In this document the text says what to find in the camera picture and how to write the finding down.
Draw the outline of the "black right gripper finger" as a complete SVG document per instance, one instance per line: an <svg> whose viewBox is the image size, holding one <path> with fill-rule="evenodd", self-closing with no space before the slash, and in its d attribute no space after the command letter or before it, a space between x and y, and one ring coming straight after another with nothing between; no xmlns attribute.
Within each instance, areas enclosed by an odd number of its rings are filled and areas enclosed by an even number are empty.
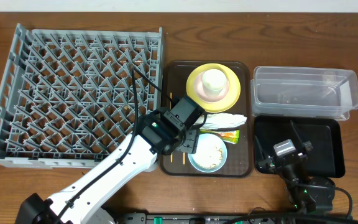
<svg viewBox="0 0 358 224"><path fill-rule="evenodd" d="M265 159L264 150L256 135L254 136L254 151L256 160L261 161Z"/></svg>
<svg viewBox="0 0 358 224"><path fill-rule="evenodd" d="M301 143L303 150L306 152L312 151L311 141L307 138L306 135L304 135L301 132L301 130L299 129L298 125L294 122L294 120L291 119L290 124L291 124L291 127L292 127L298 141Z"/></svg>

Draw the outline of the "wooden chopstick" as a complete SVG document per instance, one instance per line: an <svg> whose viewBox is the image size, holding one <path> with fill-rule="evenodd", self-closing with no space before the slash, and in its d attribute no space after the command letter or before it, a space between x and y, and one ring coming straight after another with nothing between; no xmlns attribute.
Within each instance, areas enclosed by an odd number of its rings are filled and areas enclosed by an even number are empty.
<svg viewBox="0 0 358 224"><path fill-rule="evenodd" d="M183 152L183 160L182 160L182 162L183 162L183 165L185 165L185 162L186 162L186 154Z"/></svg>
<svg viewBox="0 0 358 224"><path fill-rule="evenodd" d="M170 92L170 109L172 108L172 100L173 99L173 94L172 92ZM173 162L173 154L170 155L170 162Z"/></svg>

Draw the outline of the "light blue bowl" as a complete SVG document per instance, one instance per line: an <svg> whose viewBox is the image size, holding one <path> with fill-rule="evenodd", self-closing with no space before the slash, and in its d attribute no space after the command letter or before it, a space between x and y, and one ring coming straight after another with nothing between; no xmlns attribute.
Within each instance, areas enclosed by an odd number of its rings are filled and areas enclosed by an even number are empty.
<svg viewBox="0 0 358 224"><path fill-rule="evenodd" d="M196 152L188 154L188 159L190 164L200 172L216 172L226 163L227 147L222 139L213 134L200 134Z"/></svg>

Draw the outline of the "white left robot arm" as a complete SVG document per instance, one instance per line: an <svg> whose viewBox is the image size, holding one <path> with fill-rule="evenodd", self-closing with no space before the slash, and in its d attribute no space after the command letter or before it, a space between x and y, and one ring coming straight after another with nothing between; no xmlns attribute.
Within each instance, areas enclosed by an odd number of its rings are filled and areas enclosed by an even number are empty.
<svg viewBox="0 0 358 224"><path fill-rule="evenodd" d="M53 223L89 223L91 217L133 177L149 170L159 155L183 144L201 112L156 111L137 119L134 131L107 158L71 186L49 196Z"/></svg>

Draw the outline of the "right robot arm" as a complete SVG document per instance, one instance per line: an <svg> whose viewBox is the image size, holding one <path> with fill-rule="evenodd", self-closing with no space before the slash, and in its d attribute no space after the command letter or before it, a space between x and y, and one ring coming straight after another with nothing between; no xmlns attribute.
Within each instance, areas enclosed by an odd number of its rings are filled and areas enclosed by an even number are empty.
<svg viewBox="0 0 358 224"><path fill-rule="evenodd" d="M289 198L301 213L329 213L333 209L335 184L324 177L310 177L306 170L310 139L298 125L255 123L254 146L260 151L259 169L278 175L285 183Z"/></svg>

